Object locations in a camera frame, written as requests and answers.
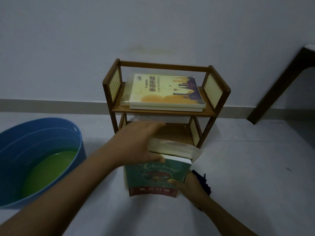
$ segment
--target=person's right hand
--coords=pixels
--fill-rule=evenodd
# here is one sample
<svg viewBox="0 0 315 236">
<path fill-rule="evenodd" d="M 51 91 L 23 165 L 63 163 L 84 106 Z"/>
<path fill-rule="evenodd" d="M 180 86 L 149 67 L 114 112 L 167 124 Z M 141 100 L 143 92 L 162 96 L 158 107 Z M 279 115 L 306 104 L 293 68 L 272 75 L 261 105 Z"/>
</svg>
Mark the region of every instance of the person's right hand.
<svg viewBox="0 0 315 236">
<path fill-rule="evenodd" d="M 169 179 L 168 183 L 178 188 L 179 191 L 198 208 L 201 208 L 203 202 L 209 199 L 209 196 L 203 190 L 197 177 L 191 171 L 188 172 L 185 182 Z"/>
</svg>

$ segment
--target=red label on book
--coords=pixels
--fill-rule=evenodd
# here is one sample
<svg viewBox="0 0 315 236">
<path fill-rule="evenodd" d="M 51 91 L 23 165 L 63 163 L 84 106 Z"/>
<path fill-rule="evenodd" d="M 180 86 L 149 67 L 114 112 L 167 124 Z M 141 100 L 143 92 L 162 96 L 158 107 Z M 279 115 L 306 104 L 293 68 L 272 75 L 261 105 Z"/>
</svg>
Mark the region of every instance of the red label on book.
<svg viewBox="0 0 315 236">
<path fill-rule="evenodd" d="M 140 186 L 129 188 L 129 196 L 139 195 L 139 194 L 161 194 L 170 197 L 176 197 L 178 194 L 177 189 L 166 188 L 166 187 L 152 187 L 152 186 Z"/>
</svg>

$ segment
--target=wooden shelf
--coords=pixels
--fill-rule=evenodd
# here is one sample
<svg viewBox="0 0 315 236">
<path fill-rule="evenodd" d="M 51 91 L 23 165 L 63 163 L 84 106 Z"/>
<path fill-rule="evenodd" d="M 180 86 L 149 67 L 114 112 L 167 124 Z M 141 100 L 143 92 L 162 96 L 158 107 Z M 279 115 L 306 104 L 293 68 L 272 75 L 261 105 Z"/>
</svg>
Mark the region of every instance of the wooden shelf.
<svg viewBox="0 0 315 236">
<path fill-rule="evenodd" d="M 206 97 L 202 87 L 198 87 L 203 100 L 206 102 L 206 108 L 202 112 L 185 112 L 185 111 L 162 111 L 162 110 L 141 110 L 141 109 L 130 109 L 129 105 L 120 105 L 121 98 L 125 90 L 125 82 L 122 82 L 115 105 L 112 111 L 114 113 L 133 113 L 137 115 L 180 115 L 180 116 L 197 116 L 197 117 L 214 117 L 215 112 L 213 111 L 208 98 Z"/>
<path fill-rule="evenodd" d="M 153 137 L 194 145 L 188 123 L 166 123 Z"/>
</svg>

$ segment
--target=small bookshelf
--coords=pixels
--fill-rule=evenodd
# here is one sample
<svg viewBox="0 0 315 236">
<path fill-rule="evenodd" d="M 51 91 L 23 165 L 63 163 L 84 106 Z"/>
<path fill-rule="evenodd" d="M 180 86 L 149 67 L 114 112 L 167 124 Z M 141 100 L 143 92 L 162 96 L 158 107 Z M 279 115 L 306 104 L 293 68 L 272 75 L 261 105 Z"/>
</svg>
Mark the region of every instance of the small bookshelf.
<svg viewBox="0 0 315 236">
<path fill-rule="evenodd" d="M 202 112 L 184 111 L 162 111 L 162 110 L 140 110 L 130 109 L 128 105 L 120 105 L 124 93 L 125 82 L 122 80 L 121 66 L 149 69 L 169 69 L 204 72 L 205 77 L 202 86 L 199 87 L 200 94 L 206 102 L 206 108 Z M 201 148 L 204 140 L 209 134 L 220 111 L 226 102 L 231 89 L 211 65 L 208 67 L 172 65 L 159 63 L 144 63 L 121 61 L 116 59 L 103 80 L 103 88 L 107 100 L 109 114 L 111 116 L 114 132 L 127 125 L 127 114 L 133 115 L 167 115 L 167 116 L 190 116 L 188 123 L 167 123 L 154 137 L 194 145 Z M 117 123 L 116 113 L 121 114 L 120 123 Z M 204 131 L 201 130 L 197 117 L 209 118 Z"/>
</svg>

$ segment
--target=white floor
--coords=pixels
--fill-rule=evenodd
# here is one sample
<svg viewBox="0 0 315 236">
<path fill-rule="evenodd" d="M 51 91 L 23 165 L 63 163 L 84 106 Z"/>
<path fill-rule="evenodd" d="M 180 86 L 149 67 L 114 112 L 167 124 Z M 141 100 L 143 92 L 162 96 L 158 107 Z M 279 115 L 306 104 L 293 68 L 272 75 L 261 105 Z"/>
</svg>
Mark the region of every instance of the white floor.
<svg viewBox="0 0 315 236">
<path fill-rule="evenodd" d="M 47 116 L 76 123 L 86 153 L 113 130 L 106 115 L 0 113 L 0 132 Z M 315 235 L 315 122 L 218 119 L 193 165 L 211 197 L 259 235 Z M 15 210 L 0 210 L 0 223 Z M 121 168 L 93 192 L 65 235 L 219 235 L 183 196 L 129 198 Z"/>
</svg>

